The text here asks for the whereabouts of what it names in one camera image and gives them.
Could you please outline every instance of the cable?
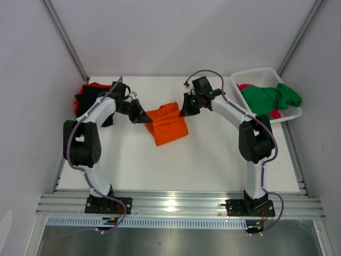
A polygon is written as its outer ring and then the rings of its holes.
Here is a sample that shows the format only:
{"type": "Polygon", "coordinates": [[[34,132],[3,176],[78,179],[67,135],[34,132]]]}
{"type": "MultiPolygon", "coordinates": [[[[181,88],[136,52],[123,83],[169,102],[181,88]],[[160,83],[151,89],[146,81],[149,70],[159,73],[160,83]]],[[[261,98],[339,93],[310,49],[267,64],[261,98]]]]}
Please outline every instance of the cable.
{"type": "MultiPolygon", "coordinates": [[[[90,187],[91,189],[93,189],[93,191],[94,191],[95,193],[97,193],[98,195],[100,195],[100,196],[102,196],[102,197],[104,197],[104,198],[106,198],[106,199],[108,199],[108,200],[111,200],[111,201],[114,201],[114,202],[116,202],[116,203],[119,203],[120,205],[123,206],[123,217],[120,219],[120,221],[118,221],[118,222],[116,223],[116,225],[114,225],[113,227],[111,227],[111,228],[108,229],[108,230],[101,230],[101,234],[109,233],[109,232],[114,231],[114,230],[117,228],[117,226],[119,226],[119,225],[123,222],[123,220],[124,220],[124,218],[125,218],[125,216],[126,216],[126,214],[127,214],[127,208],[126,208],[125,204],[122,203],[120,200],[102,194],[101,192],[99,192],[99,191],[91,184],[90,179],[89,179],[89,177],[88,177],[88,175],[87,175],[87,173],[86,173],[86,170],[85,170],[84,168],[82,168],[82,167],[77,167],[77,166],[74,166],[74,165],[73,165],[73,163],[72,163],[72,161],[71,161],[71,157],[70,157],[70,148],[71,148],[72,139],[73,139],[73,137],[74,137],[74,135],[75,135],[75,133],[76,133],[78,127],[80,126],[80,124],[81,124],[83,121],[85,121],[85,120],[87,119],[87,117],[88,117],[88,116],[89,116],[89,115],[90,115],[90,114],[91,114],[91,113],[92,113],[92,112],[93,112],[93,111],[94,111],[94,110],[103,102],[103,100],[104,100],[106,97],[108,97],[108,95],[110,95],[110,94],[112,93],[112,91],[115,89],[115,87],[116,87],[120,82],[122,82],[122,77],[120,77],[120,78],[118,79],[118,81],[117,81],[117,82],[112,86],[112,88],[109,90],[109,92],[106,93],[106,95],[103,96],[103,98],[100,100],[100,102],[97,102],[90,110],[88,110],[88,112],[86,113],[86,115],[85,115],[81,120],[79,120],[79,121],[77,122],[77,124],[75,125],[75,127],[72,129],[72,132],[71,132],[70,137],[69,137],[69,140],[68,140],[67,149],[66,149],[67,161],[68,161],[70,167],[71,167],[72,169],[79,170],[79,171],[81,171],[81,172],[84,174],[85,180],[86,180],[87,184],[89,185],[89,187],[90,187]]],[[[71,234],[75,234],[75,233],[78,233],[78,232],[81,232],[81,231],[90,230],[90,229],[91,229],[91,228],[81,229],[81,230],[78,230],[77,232],[75,231],[75,232],[73,232],[73,233],[63,235],[63,236],[61,236],[61,237],[66,237],[66,236],[69,236],[69,235],[71,235],[71,234]]]]}
{"type": "Polygon", "coordinates": [[[245,111],[241,108],[239,108],[236,104],[234,104],[233,102],[229,101],[227,99],[227,97],[225,96],[225,92],[224,92],[224,78],[221,74],[219,74],[218,72],[216,71],[213,71],[213,70],[210,70],[210,69],[203,69],[203,70],[199,70],[197,72],[194,72],[192,75],[189,76],[189,78],[187,78],[187,80],[185,81],[184,84],[188,84],[188,81],[189,79],[191,79],[194,75],[196,75],[197,73],[200,73],[200,72],[210,72],[210,73],[213,73],[213,74],[216,74],[222,81],[222,97],[223,99],[226,101],[227,104],[231,105],[235,110],[237,110],[238,112],[240,112],[241,114],[245,115],[246,117],[256,121],[270,136],[271,140],[273,141],[274,145],[275,145],[275,154],[272,158],[270,159],[267,159],[265,160],[263,163],[262,163],[262,172],[261,172],[261,187],[262,187],[262,190],[269,194],[269,195],[275,195],[277,196],[280,200],[281,200],[281,211],[280,211],[280,214],[278,215],[278,218],[276,219],[276,221],[271,225],[269,226],[268,228],[264,229],[262,232],[264,233],[265,231],[268,231],[269,229],[271,229],[273,226],[275,226],[278,221],[282,218],[282,215],[283,215],[283,211],[284,211],[284,200],[283,198],[281,197],[281,195],[279,195],[278,193],[276,192],[270,192],[270,191],[267,191],[264,187],[264,175],[265,175],[265,170],[264,170],[264,165],[275,160],[276,157],[278,156],[278,145],[277,145],[277,142],[276,142],[276,139],[275,137],[273,136],[272,132],[270,131],[269,128],[266,127],[265,124],[263,124],[260,120],[258,120],[256,117],[248,114],[248,111],[245,111]]]}

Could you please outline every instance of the plastic basket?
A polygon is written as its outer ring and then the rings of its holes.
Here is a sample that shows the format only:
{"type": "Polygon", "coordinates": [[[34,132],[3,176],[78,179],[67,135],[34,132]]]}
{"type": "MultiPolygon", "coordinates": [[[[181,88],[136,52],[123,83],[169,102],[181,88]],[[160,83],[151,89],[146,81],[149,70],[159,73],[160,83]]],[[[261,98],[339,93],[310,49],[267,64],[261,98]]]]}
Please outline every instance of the plastic basket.
{"type": "MultiPolygon", "coordinates": [[[[276,88],[279,83],[283,83],[282,79],[272,68],[256,68],[234,73],[231,75],[231,81],[233,83],[237,97],[240,98],[244,104],[244,107],[250,112],[252,111],[239,91],[237,84],[253,84],[257,87],[276,88]]],[[[302,109],[300,107],[289,106],[288,109],[279,110],[279,113],[281,114],[281,118],[270,120],[270,123],[280,123],[299,117],[302,115],[302,109]]]]}

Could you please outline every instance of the gray wall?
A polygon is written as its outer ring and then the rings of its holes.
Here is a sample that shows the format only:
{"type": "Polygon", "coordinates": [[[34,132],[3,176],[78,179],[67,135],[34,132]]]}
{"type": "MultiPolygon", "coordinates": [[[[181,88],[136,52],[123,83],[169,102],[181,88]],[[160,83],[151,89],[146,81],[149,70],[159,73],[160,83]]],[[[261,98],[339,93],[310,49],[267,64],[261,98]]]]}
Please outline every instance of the gray wall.
{"type": "Polygon", "coordinates": [[[53,0],[88,75],[279,68],[315,0],[53,0]]]}
{"type": "Polygon", "coordinates": [[[55,176],[82,81],[40,1],[0,1],[0,31],[0,216],[13,211],[2,255],[16,256],[55,176]]]}
{"type": "Polygon", "coordinates": [[[303,115],[290,125],[308,189],[322,199],[332,238],[341,252],[340,73],[341,1],[328,0],[283,80],[303,97],[303,115]]]}

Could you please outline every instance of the red cloth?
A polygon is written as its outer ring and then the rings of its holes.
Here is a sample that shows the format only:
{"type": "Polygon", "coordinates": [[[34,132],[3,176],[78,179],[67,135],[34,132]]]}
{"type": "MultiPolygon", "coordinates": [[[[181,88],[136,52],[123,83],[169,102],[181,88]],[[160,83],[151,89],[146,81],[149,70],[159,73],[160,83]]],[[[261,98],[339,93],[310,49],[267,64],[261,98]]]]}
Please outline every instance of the red cloth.
{"type": "MultiPolygon", "coordinates": [[[[103,84],[98,84],[98,83],[91,83],[91,84],[83,84],[82,88],[80,88],[79,94],[83,93],[83,88],[85,86],[92,86],[92,87],[98,87],[98,88],[111,88],[111,85],[103,85],[103,84]]],[[[74,113],[75,115],[77,114],[77,110],[78,110],[78,100],[75,100],[75,109],[74,109],[74,113]]]]}
{"type": "MultiPolygon", "coordinates": [[[[256,85],[253,85],[253,84],[241,84],[241,85],[237,84],[237,87],[238,87],[239,91],[244,90],[245,88],[247,88],[249,86],[256,87],[256,85]]],[[[279,109],[278,108],[275,108],[273,111],[268,113],[268,115],[271,116],[272,119],[281,118],[281,114],[279,113],[279,109]]]]}

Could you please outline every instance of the gray floor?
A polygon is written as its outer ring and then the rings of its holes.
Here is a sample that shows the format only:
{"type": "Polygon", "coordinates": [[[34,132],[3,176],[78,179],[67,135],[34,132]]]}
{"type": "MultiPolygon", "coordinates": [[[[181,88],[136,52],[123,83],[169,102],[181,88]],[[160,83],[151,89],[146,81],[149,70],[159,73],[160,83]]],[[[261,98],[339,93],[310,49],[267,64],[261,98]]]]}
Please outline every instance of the gray floor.
{"type": "Polygon", "coordinates": [[[100,235],[77,227],[47,227],[38,255],[322,255],[312,221],[281,221],[263,237],[245,231],[117,228],[100,235]]]}

